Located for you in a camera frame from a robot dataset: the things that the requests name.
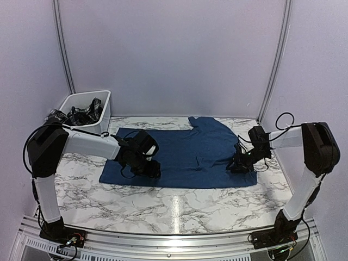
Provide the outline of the blue t-shirt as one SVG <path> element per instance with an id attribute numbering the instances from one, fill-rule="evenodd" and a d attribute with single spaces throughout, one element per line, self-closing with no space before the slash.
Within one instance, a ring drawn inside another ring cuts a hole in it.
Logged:
<path id="1" fill-rule="evenodd" d="M 250 187 L 257 184 L 256 172 L 235 173 L 226 166 L 235 153 L 237 136 L 212 117 L 189 117 L 191 129 L 149 129 L 159 145 L 154 159 L 160 162 L 161 177 L 137 176 L 107 160 L 100 183 L 140 187 L 215 189 Z"/>

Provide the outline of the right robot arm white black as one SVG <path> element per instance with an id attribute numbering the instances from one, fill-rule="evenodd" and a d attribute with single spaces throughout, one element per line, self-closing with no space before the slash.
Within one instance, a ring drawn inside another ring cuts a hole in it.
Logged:
<path id="1" fill-rule="evenodd" d="M 331 173 L 340 160 L 340 150 L 333 134 L 325 122 L 302 123 L 274 132 L 266 132 L 255 126 L 248 132 L 253 149 L 243 152 L 239 143 L 234 145 L 235 154 L 226 169 L 231 173 L 248 173 L 254 165 L 278 148 L 302 147 L 304 171 L 301 184 L 291 199 L 276 216 L 274 227 L 262 231 L 261 235 L 280 244 L 294 232 L 303 213 L 315 200 L 324 177 Z"/>

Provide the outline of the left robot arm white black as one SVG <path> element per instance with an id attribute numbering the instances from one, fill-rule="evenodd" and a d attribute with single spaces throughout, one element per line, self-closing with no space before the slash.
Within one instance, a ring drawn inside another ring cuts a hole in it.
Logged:
<path id="1" fill-rule="evenodd" d="M 22 161 L 32 177 L 34 198 L 39 207 L 40 237 L 63 242 L 74 235 L 79 239 L 86 232 L 65 226 L 58 207 L 55 174 L 63 155 L 84 154 L 113 160 L 124 169 L 129 167 L 137 177 L 157 179 L 160 163 L 153 159 L 159 145 L 145 130 L 135 130 L 124 138 L 108 132 L 88 132 L 49 119 L 35 129 L 24 143 Z"/>

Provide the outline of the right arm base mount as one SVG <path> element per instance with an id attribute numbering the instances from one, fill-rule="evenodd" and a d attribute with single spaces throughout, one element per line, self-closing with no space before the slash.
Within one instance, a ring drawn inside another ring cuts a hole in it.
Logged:
<path id="1" fill-rule="evenodd" d="M 298 235 L 295 231 L 279 234 L 274 228 L 270 228 L 254 231 L 248 235 L 247 239 L 253 244 L 254 249 L 261 249 L 294 242 L 298 239 Z"/>

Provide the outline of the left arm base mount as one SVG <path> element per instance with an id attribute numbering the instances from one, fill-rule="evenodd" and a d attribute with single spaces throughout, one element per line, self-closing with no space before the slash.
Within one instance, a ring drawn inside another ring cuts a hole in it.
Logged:
<path id="1" fill-rule="evenodd" d="M 86 231 L 66 226 L 47 227 L 40 231 L 39 236 L 62 246 L 83 247 L 86 240 Z"/>

